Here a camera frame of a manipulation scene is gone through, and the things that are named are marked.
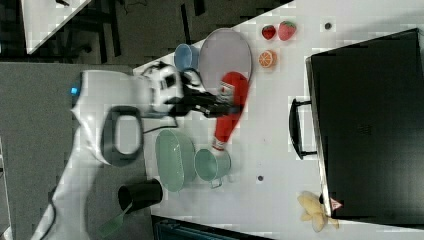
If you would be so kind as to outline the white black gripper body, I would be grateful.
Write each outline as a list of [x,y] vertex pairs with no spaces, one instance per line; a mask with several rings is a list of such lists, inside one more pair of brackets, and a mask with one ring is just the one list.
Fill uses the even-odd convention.
[[191,109],[189,101],[202,89],[200,74],[194,68],[179,71],[162,61],[143,71],[149,80],[150,104],[147,118],[185,116]]

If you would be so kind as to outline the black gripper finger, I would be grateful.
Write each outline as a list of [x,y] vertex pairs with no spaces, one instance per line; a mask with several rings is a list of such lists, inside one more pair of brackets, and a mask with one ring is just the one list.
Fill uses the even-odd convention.
[[241,107],[226,104],[197,105],[196,110],[201,112],[207,118],[217,118],[239,113],[241,111]]
[[190,104],[218,104],[224,102],[218,95],[201,91],[192,91],[186,95],[186,98]]

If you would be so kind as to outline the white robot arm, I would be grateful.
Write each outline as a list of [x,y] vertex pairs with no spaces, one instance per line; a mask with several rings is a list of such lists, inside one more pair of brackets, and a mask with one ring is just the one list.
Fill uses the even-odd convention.
[[72,97],[78,128],[71,155],[30,240],[90,240],[85,209],[98,170],[127,166],[143,152],[141,145],[130,153],[119,150],[121,117],[135,118],[142,130],[144,118],[176,119],[191,111],[216,118],[241,111],[234,99],[206,91],[198,72],[189,75],[162,61],[139,75],[84,70]]

